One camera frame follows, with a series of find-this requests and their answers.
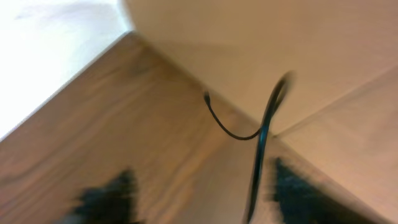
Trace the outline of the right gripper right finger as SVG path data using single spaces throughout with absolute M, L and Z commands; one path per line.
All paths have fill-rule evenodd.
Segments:
M 285 224 L 372 224 L 364 215 L 327 196 L 275 160 L 276 178 L 273 199 L 279 203 Z

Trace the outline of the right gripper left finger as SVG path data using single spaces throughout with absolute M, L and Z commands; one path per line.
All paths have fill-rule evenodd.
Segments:
M 137 224 L 138 194 L 134 172 L 126 169 L 104 185 L 82 190 L 62 224 Z

